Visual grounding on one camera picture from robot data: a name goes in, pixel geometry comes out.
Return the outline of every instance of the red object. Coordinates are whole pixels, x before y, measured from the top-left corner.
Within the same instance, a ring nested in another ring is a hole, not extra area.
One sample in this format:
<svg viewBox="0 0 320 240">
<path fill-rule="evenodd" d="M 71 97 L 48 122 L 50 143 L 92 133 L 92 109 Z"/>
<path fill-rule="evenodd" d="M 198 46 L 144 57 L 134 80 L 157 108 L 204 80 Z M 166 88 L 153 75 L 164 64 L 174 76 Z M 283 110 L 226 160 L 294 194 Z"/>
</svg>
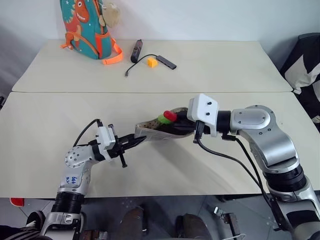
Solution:
<svg viewBox="0 0 320 240">
<path fill-rule="evenodd" d="M 13 206 L 16 206 L 16 207 L 23 207 L 25 205 L 25 199 L 24 198 L 11 197 L 10 198 L 10 203 Z"/>
<path fill-rule="evenodd" d="M 171 122 L 177 121 L 178 118 L 177 114 L 172 111 L 164 111 L 163 116 Z"/>
</svg>

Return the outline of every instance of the silver arm segment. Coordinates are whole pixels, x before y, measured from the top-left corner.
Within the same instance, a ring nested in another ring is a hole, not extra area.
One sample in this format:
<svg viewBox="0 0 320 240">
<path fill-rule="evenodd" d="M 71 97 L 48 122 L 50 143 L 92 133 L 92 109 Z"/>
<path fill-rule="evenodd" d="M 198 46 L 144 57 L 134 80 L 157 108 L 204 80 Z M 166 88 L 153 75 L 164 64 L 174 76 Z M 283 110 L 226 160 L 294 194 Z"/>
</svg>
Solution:
<svg viewBox="0 0 320 240">
<path fill-rule="evenodd" d="M 273 205 L 278 207 L 279 226 L 297 240 L 307 240 L 320 231 L 320 203 L 309 179 L 303 178 L 303 171 L 300 176 L 295 175 L 295 171 L 301 168 L 298 153 L 291 138 L 278 127 L 274 112 L 261 105 L 235 109 L 230 115 L 230 132 L 249 142 L 274 197 Z"/>
<path fill-rule="evenodd" d="M 95 160 L 92 146 L 75 146 L 64 158 L 65 167 L 58 193 L 69 192 L 87 195 L 91 180 L 91 168 Z"/>
</svg>

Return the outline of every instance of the shoe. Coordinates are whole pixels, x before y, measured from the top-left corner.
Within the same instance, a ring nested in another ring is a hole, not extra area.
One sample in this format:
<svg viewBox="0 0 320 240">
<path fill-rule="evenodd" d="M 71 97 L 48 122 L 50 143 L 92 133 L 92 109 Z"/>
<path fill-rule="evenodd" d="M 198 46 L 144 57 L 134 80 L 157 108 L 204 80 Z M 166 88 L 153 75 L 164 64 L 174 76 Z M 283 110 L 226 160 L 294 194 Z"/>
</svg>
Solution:
<svg viewBox="0 0 320 240">
<path fill-rule="evenodd" d="M 33 211 L 28 216 L 26 220 L 25 227 L 26 228 L 36 228 L 37 230 L 41 230 L 46 220 L 46 216 L 42 211 Z"/>
<path fill-rule="evenodd" d="M 175 219 L 175 234 L 178 239 L 185 237 L 183 216 L 177 216 Z"/>
<path fill-rule="evenodd" d="M 142 233 L 143 233 L 143 236 L 147 236 L 149 233 L 149 228 L 148 228 L 148 215 L 146 211 L 146 205 L 141 204 L 138 208 L 143 210 Z"/>
</svg>

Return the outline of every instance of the backpack keychain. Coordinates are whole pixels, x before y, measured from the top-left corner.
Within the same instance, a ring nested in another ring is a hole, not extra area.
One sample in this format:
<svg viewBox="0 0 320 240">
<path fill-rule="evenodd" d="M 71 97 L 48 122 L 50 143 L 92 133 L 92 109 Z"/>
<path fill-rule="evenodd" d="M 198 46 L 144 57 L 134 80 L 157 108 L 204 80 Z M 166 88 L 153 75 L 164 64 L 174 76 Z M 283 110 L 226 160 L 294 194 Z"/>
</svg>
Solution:
<svg viewBox="0 0 320 240">
<path fill-rule="evenodd" d="M 78 53 L 92 59 L 101 59 L 104 65 L 123 59 L 123 51 L 110 36 L 107 25 L 114 27 L 120 19 L 120 11 L 113 3 L 104 5 L 100 0 L 60 0 L 66 29 L 65 44 Z M 118 55 L 107 58 L 114 50 Z"/>
</svg>

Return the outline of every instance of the floor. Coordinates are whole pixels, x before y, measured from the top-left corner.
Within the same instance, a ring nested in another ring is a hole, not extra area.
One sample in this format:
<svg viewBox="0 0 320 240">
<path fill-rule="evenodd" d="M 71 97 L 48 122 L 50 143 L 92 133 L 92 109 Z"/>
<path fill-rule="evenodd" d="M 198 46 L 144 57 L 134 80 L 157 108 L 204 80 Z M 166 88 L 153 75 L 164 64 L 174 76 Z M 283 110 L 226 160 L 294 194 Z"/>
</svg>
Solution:
<svg viewBox="0 0 320 240">
<path fill-rule="evenodd" d="M 32 211 L 42 210 L 46 215 L 51 211 L 53 203 L 53 200 L 25 199 L 24 207 L 19 208 L 11 205 L 8 198 L 0 198 L 0 225 L 22 227 Z M 200 216 L 214 240 L 232 237 L 229 225 L 213 216 L 215 206 L 236 214 L 239 228 L 246 234 L 245 240 L 291 239 L 287 232 L 273 231 L 277 225 L 261 196 L 226 202 L 211 195 L 90 198 L 82 207 L 87 216 L 86 229 L 106 230 L 112 239 L 112 233 L 124 214 L 142 203 L 149 215 L 149 235 L 144 237 L 146 240 L 172 236 L 176 217 L 185 213 Z"/>
</svg>

